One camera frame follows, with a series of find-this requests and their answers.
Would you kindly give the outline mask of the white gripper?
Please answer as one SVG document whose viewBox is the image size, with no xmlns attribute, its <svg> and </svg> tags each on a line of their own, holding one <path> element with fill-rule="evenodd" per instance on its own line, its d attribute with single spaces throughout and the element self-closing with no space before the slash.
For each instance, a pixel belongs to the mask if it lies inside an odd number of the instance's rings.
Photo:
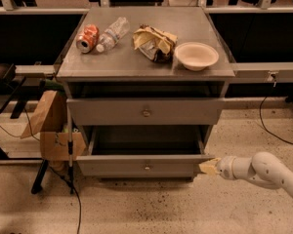
<svg viewBox="0 0 293 234">
<path fill-rule="evenodd" d="M 232 171 L 232 165 L 235 157 L 226 156 L 220 160 L 220 158 L 214 158 L 199 164 L 199 169 L 209 176 L 216 176 L 219 174 L 222 178 L 228 180 L 235 180 Z"/>
</svg>

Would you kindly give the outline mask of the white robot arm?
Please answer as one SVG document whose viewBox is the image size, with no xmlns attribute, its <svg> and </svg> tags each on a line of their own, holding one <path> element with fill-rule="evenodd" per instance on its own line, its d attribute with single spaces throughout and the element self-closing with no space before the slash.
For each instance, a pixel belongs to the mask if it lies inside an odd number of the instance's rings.
<svg viewBox="0 0 293 234">
<path fill-rule="evenodd" d="M 258 152 L 252 157 L 214 158 L 199 164 L 199 169 L 227 180 L 242 179 L 267 189 L 282 188 L 293 199 L 293 172 L 269 152 Z"/>
</svg>

